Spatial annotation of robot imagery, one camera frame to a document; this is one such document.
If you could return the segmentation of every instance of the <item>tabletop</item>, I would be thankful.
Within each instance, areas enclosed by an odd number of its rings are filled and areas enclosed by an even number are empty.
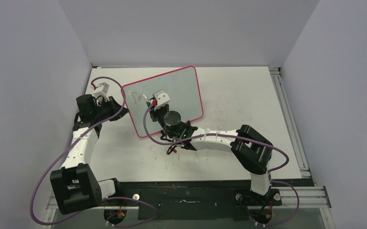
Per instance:
[[[174,69],[177,68],[97,68],[92,69],[89,82],[99,76],[108,76],[125,85]],[[250,125],[290,158],[288,165],[272,172],[272,179],[301,178],[269,69],[200,67],[196,70],[204,116],[192,125],[211,130],[233,130],[242,124]],[[108,96],[113,96],[121,104],[120,88],[105,79],[97,80],[95,84],[102,82],[110,85]],[[86,94],[92,92],[93,89],[87,86]],[[138,137],[130,117],[126,115],[103,124],[90,167],[97,180],[115,177],[125,182],[251,178],[234,154],[229,152],[177,148],[177,153],[166,155],[166,150],[167,146]],[[280,153],[273,151],[272,167],[284,161]]]

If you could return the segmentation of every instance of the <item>whiteboard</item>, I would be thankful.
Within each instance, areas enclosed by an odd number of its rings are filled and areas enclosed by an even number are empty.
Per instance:
[[[92,69],[90,81],[108,76],[122,85],[177,68],[101,68]],[[232,130],[242,124],[252,126],[274,146],[289,155],[290,162],[272,172],[273,179],[301,178],[282,110],[267,67],[196,68],[204,116],[192,123],[203,129]],[[119,103],[120,88],[110,85],[108,95]],[[86,93],[93,92],[87,86]],[[94,146],[90,167],[97,180],[116,177],[120,181],[194,181],[251,179],[237,158],[216,150],[188,151],[166,155],[166,146],[137,136],[126,115],[103,124]],[[271,165],[279,166],[285,158],[273,151]]]
[[[179,112],[182,122],[193,121],[203,116],[199,84],[193,66],[129,83],[123,88],[131,121],[139,137],[146,136],[143,118],[148,106],[143,94],[150,99],[152,94],[164,90],[170,97],[169,110]],[[162,130],[161,125],[153,122],[149,115],[146,124],[150,134]]]

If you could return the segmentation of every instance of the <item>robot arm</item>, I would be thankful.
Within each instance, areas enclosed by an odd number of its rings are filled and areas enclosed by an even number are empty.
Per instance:
[[[93,94],[76,98],[79,112],[74,120],[72,142],[89,127],[113,116],[121,108],[113,97],[107,97],[108,87],[108,84],[102,83],[95,88]],[[122,112],[110,121],[118,120],[127,113],[128,110],[123,108]],[[70,150],[60,169],[51,172],[52,189],[58,208],[64,215],[100,206],[103,198],[113,195],[118,189],[118,181],[115,178],[98,182],[89,167],[101,129],[102,125],[98,125],[82,137]]]
[[[153,94],[147,105],[153,105],[150,116],[153,122],[162,126],[162,140],[177,141],[192,136],[203,137],[184,141],[181,148],[187,150],[214,149],[233,153],[242,166],[251,173],[251,191],[261,196],[270,198],[270,164],[272,149],[251,144],[249,142],[227,137],[227,135],[242,136],[259,142],[272,145],[265,137],[259,134],[249,125],[242,125],[240,129],[230,131],[215,131],[191,126],[190,121],[184,123],[180,120],[180,114],[169,110],[169,96],[164,91]]]

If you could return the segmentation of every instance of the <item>red border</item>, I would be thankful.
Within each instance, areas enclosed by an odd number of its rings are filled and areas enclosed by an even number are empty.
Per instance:
[[[126,87],[126,86],[129,86],[129,85],[132,85],[132,84],[135,84],[135,83],[139,83],[139,82],[142,82],[142,81],[145,81],[145,80],[149,80],[149,79],[152,79],[152,78],[155,78],[155,77],[158,77],[158,76],[162,76],[162,75],[166,75],[166,74],[169,74],[169,73],[173,73],[173,72],[177,72],[179,70],[183,70],[183,69],[186,69],[186,68],[193,68],[195,70],[195,75],[196,75],[196,82],[197,82],[197,89],[199,90],[199,97],[200,97],[200,105],[201,105],[201,116],[198,117],[198,118],[195,118],[195,119],[192,119],[191,121],[195,121],[195,120],[198,120],[200,118],[203,117],[204,115],[204,110],[203,110],[203,102],[201,101],[201,94],[200,94],[200,86],[199,86],[199,79],[197,77],[197,71],[196,71],[196,68],[193,66],[193,65],[189,65],[189,66],[186,66],[186,67],[183,67],[183,68],[178,68],[178,69],[175,69],[175,70],[172,70],[172,71],[169,71],[169,72],[166,72],[166,73],[162,73],[162,74],[159,74],[159,75],[154,75],[154,76],[151,76],[149,78],[146,78],[146,79],[142,79],[142,80],[138,80],[138,81],[135,81],[135,82],[132,82],[132,83],[128,83],[128,84],[125,84],[123,85],[123,88]],[[133,120],[133,117],[131,117],[131,114],[130,112],[128,113],[130,115],[130,118],[131,118],[131,122],[133,123],[133,126],[134,126],[134,129],[136,131],[136,134],[138,137],[140,138],[144,138],[144,137],[147,137],[147,135],[145,136],[140,136],[138,134],[138,131],[137,131],[137,128],[136,128],[136,124],[134,123],[134,120]],[[150,135],[154,135],[154,134],[157,134],[157,133],[160,133],[161,131],[157,131],[155,133],[151,133]]]

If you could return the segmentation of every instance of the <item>wall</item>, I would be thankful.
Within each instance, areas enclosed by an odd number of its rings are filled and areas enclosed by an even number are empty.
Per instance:
[[[36,228],[40,175],[71,140],[91,67],[57,0],[0,1],[0,228]],[[42,219],[45,180],[35,213]]]
[[[59,0],[96,65],[282,66],[318,0]]]
[[[337,228],[367,228],[367,1],[321,0],[282,75]]]

